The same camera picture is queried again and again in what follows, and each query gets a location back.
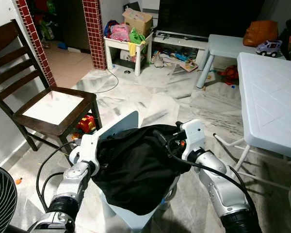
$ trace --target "yellow cloth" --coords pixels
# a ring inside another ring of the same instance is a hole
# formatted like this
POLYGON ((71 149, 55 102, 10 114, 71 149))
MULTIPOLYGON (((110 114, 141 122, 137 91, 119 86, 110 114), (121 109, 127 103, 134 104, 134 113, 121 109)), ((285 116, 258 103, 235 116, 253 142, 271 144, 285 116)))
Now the yellow cloth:
POLYGON ((136 44, 135 43, 128 42, 128 49, 129 49, 129 54, 131 57, 136 56, 136 44))

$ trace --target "marble floor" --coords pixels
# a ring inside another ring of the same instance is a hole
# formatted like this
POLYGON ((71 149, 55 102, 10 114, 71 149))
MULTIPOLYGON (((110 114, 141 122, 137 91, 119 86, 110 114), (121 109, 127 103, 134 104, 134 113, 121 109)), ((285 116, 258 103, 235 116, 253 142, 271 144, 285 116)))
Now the marble floor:
MULTIPOLYGON (((171 124, 200 119, 205 126, 206 149, 227 164, 235 165, 241 155, 236 148, 225 148, 215 140, 213 133, 227 141, 243 136, 240 93, 237 85, 231 87, 221 82, 211 72, 205 90, 195 87, 200 71, 186 71, 173 74, 172 67, 145 68, 139 77, 133 70, 116 66, 111 71, 92 70, 73 88, 97 93, 97 103, 102 124, 114 117, 138 110, 141 126, 151 124, 171 124)), ((29 150, 10 170, 13 178, 23 178, 17 186, 18 204, 12 224, 27 229, 42 214, 42 206, 35 192, 35 176, 41 162, 53 151, 40 145, 37 152, 29 150)), ((68 167, 60 154, 52 158, 42 173, 41 185, 45 178, 54 172, 68 167)), ((291 166, 277 160, 265 160, 249 154, 241 170, 262 176, 265 179, 291 184, 291 166)), ((46 200, 50 201, 60 182, 54 178, 47 186, 46 200)), ((250 178, 243 178, 252 196, 264 233, 291 233, 291 212, 288 193, 250 178)), ((76 220, 77 233, 129 233, 127 225, 118 216, 104 217, 98 188, 90 182, 85 192, 79 215, 76 220)), ((191 169, 181 175, 178 190, 166 211, 157 210, 144 228, 144 233, 223 233, 208 194, 191 169)))

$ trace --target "black cloth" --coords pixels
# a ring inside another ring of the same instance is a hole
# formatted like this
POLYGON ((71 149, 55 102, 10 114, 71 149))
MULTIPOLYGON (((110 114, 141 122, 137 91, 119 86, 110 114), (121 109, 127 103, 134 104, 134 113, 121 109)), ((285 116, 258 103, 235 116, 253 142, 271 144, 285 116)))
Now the black cloth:
POLYGON ((170 125, 152 125, 122 131, 97 146, 99 172, 93 181, 109 204, 137 215, 150 213, 167 193, 175 177, 190 166, 168 157, 167 149, 153 135, 167 139, 178 131, 170 125))

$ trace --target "white shelf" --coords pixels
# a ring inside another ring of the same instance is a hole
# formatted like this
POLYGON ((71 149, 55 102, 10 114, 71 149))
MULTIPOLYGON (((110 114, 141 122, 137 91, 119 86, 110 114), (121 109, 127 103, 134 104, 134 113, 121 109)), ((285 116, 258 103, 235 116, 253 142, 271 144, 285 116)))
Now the white shelf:
POLYGON ((196 41, 196 40, 185 40, 180 38, 167 38, 163 40, 163 37, 154 37, 154 42, 169 44, 169 45, 178 45, 178 46, 185 46, 189 48, 197 48, 201 50, 205 50, 207 48, 208 42, 196 41))

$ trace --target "fan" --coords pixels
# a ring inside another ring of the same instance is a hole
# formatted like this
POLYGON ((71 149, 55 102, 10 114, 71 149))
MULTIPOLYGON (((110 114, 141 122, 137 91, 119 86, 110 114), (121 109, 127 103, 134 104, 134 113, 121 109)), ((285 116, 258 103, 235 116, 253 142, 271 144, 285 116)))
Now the fan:
POLYGON ((0 233, 8 227, 17 202, 17 191, 13 178, 0 167, 0 233))

